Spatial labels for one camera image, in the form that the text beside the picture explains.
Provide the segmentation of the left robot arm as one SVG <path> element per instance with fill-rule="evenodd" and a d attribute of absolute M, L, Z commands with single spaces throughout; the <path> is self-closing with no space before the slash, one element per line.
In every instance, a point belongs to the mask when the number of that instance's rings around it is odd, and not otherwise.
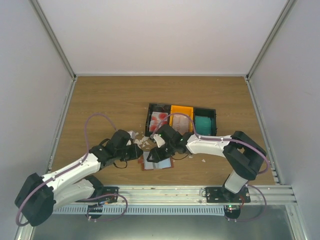
<path fill-rule="evenodd" d="M 104 185 L 94 176 L 115 161 L 127 162 L 142 156 L 134 142 L 134 131 L 117 130 L 86 154 L 69 165 L 47 173 L 29 175 L 14 204 L 18 207 L 16 224 L 36 227 L 45 222 L 54 210 L 77 201 L 98 202 Z"/>

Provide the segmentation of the brown leather card holder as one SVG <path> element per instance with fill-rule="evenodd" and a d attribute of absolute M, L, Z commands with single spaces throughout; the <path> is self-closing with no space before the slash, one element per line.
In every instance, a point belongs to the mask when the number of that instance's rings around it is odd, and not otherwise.
<path fill-rule="evenodd" d="M 149 156 L 149 151 L 144 151 L 143 155 L 138 159 L 138 163 L 141 165 L 142 171 L 151 171 L 151 170 L 162 170 L 173 168 L 173 161 L 171 158 L 167 158 L 158 163 L 148 162 L 147 157 Z"/>

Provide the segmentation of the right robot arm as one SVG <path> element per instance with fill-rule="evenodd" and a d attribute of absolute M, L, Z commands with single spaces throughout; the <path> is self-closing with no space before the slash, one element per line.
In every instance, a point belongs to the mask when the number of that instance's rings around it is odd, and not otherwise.
<path fill-rule="evenodd" d="M 228 203 L 239 197 L 247 182 L 267 171 L 261 170 L 262 164 L 268 161 L 267 153 L 242 131 L 226 136 L 205 136 L 191 132 L 182 135 L 165 124 L 151 138 L 156 147 L 146 157 L 149 163 L 160 163 L 176 153 L 225 158 L 232 167 L 232 173 L 223 184 L 221 196 Z"/>

